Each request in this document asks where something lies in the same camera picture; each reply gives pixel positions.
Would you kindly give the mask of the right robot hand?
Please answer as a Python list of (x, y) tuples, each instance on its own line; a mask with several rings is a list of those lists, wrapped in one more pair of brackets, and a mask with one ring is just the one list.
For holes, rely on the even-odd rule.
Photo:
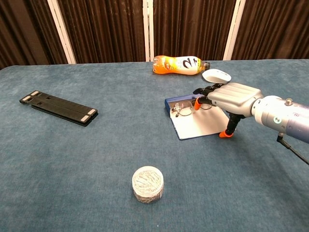
[(257, 88), (239, 83), (214, 84), (205, 88), (197, 88), (194, 94), (201, 94), (195, 101), (195, 110), (202, 104), (209, 103), (229, 113), (229, 122), (225, 131), (219, 134), (220, 138), (229, 138), (241, 119), (252, 117), (252, 108), (256, 100), (264, 96)]

